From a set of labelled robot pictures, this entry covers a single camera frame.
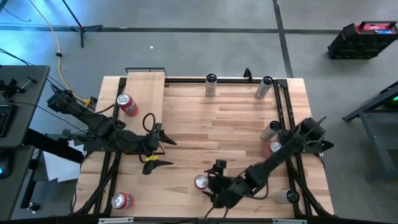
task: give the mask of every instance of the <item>wooden tabletop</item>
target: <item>wooden tabletop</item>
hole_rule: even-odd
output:
[[[114,102],[119,78],[104,77],[98,111]],[[294,118],[299,123],[311,116],[304,81],[301,78],[287,80]],[[203,217],[211,207],[211,202],[194,186],[196,175],[212,167],[216,159],[228,161],[224,173],[232,176],[265,159],[261,154],[265,143],[261,141],[260,133],[269,122],[278,120],[278,115],[273,88],[263,100],[255,99],[256,89],[256,84],[219,83],[216,97],[207,98],[204,96],[204,84],[171,83],[165,87],[162,123],[166,134],[178,144],[164,144],[166,155],[159,156],[159,159],[174,164],[158,167],[151,175],[143,175],[142,164],[137,156],[123,154],[116,192],[132,193],[134,206],[131,209],[113,210],[112,216]],[[94,152],[82,164],[75,210],[88,200],[98,185],[103,157],[104,152]],[[320,159],[313,154],[302,154],[302,160],[308,188],[324,208],[333,213]],[[108,187],[109,184],[101,211],[106,203]],[[227,217],[292,218],[292,206],[277,204],[273,198],[276,192],[288,188],[287,169],[282,164],[271,173],[268,198],[244,198],[229,210]],[[264,191],[260,191],[258,196],[263,195]],[[300,208],[304,212],[302,200]],[[222,217],[223,214],[223,209],[214,209],[209,217]]]

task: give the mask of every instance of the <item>black crate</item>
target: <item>black crate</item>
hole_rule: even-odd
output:
[[[363,21],[343,28],[328,46],[331,59],[370,59],[398,39],[397,21]]]

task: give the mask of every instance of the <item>concrete floor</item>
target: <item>concrete floor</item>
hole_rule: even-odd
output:
[[[34,1],[53,25],[74,26],[60,1]],[[196,27],[276,29],[272,0],[68,0],[83,25],[106,27]],[[397,20],[395,0],[279,0],[285,29],[341,29],[362,20]],[[10,0],[6,8],[45,25],[28,1]],[[0,25],[26,25],[0,12]],[[125,67],[165,67],[168,75],[240,77],[249,67],[255,77],[286,77],[278,34],[135,33],[90,32],[86,47],[79,36],[57,32],[63,58],[63,74],[81,96],[97,96],[104,75],[124,75]],[[28,62],[50,65],[58,80],[56,46],[51,32],[0,30],[0,48]],[[395,42],[372,60],[330,60],[326,47],[335,35],[287,34],[287,50],[295,78],[304,78],[316,119],[323,123],[327,139],[335,147],[325,153],[326,176],[335,213],[340,217],[384,222],[398,221],[398,182],[366,182],[377,171],[363,126],[347,124],[341,117],[381,89],[397,81],[398,44]],[[20,64],[0,55],[1,64]],[[46,106],[47,86],[40,100]],[[70,116],[79,128],[84,125]],[[59,133],[68,124],[37,110],[32,128]],[[46,217],[68,213],[74,182],[42,183],[34,201],[42,209],[35,215],[18,208],[13,218]]]

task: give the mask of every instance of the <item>keyboard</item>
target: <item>keyboard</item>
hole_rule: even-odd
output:
[[[16,105],[0,104],[0,138],[7,136],[8,129],[11,126],[16,110]]]

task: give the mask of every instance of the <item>yellow cord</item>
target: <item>yellow cord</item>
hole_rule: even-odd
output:
[[[49,27],[50,27],[50,29],[51,29],[51,32],[52,32],[52,34],[53,34],[53,36],[54,36],[54,38],[55,38],[55,41],[57,42],[57,48],[58,48],[58,50],[57,50],[57,52],[58,53],[61,53],[61,49],[60,49],[60,43],[59,43],[59,41],[58,41],[58,37],[57,37],[57,35],[55,34],[55,32],[54,32],[54,30],[52,29],[52,26],[51,26],[51,24],[46,20],[46,18],[43,16],[43,14],[39,11],[39,9],[35,6],[35,4],[31,1],[31,0],[29,0],[30,1],[30,3],[33,5],[33,7],[35,7],[35,9],[36,9],[36,11],[43,17],[43,19],[45,20],[45,22],[47,23],[47,25],[49,25]],[[61,80],[62,80],[62,82],[63,82],[63,84],[66,86],[66,88],[68,89],[68,90],[70,90],[70,87],[69,87],[69,85],[67,84],[67,82],[65,81],[65,78],[63,77],[63,75],[62,75],[62,72],[61,72],[61,57],[59,57],[59,56],[57,56],[58,57],[58,74],[60,74],[60,78],[61,78]],[[80,100],[80,101],[83,101],[84,99],[82,99],[82,98],[80,98],[78,95],[76,95],[76,94],[73,94],[73,96],[75,96],[78,100]]]

